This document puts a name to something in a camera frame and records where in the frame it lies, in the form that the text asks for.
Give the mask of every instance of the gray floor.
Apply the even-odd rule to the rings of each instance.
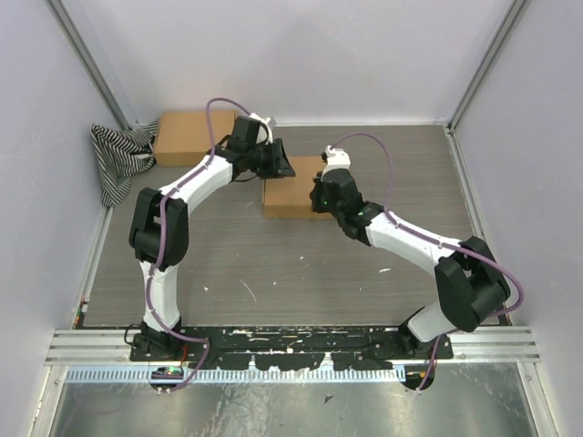
[[[302,156],[318,155],[354,130],[283,127],[276,134],[289,155]],[[471,228],[443,129],[363,130],[377,134],[394,155],[391,209],[438,234],[468,237]],[[382,202],[388,175],[382,150],[366,138],[351,139],[345,148],[362,193]],[[186,170],[154,168],[134,179],[111,220],[86,325],[141,320],[143,283],[128,245],[136,196],[142,188],[158,188]],[[259,180],[230,184],[192,214],[189,253],[179,271],[185,324],[399,324],[436,299],[429,275],[389,252],[346,238],[332,220],[263,218],[261,187]]]
[[[66,384],[54,437],[528,437],[515,364],[440,365],[422,395],[400,383]]]

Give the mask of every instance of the box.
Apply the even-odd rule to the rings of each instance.
[[[215,141],[229,135],[237,111],[212,111]],[[195,167],[210,150],[205,111],[166,112],[160,119],[154,158],[162,167]]]
[[[295,178],[265,179],[263,216],[266,219],[331,219],[312,211],[313,178],[325,164],[322,157],[288,157]]]

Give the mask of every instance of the wall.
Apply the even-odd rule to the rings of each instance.
[[[0,435],[17,437],[102,210],[88,130],[115,124],[44,2],[0,2],[0,40]]]
[[[227,96],[279,122],[449,120],[510,0],[64,0],[131,123]]]
[[[527,290],[532,326],[569,435],[583,317],[583,3],[537,0],[458,129],[486,232]]]

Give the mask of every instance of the scratch on table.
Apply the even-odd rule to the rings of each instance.
[[[245,281],[243,279],[239,279],[240,283],[243,284],[243,286],[247,289],[247,291],[250,293],[251,297],[253,298],[253,300],[255,300],[255,303],[257,303],[257,299],[255,299],[255,295],[253,294],[253,291],[251,291],[251,289],[249,288],[249,285],[247,285],[245,283]]]

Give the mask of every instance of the striped fabric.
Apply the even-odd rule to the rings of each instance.
[[[119,132],[93,125],[91,138],[101,179],[101,203],[115,207],[129,192],[131,178],[151,169],[159,121],[136,130]]]

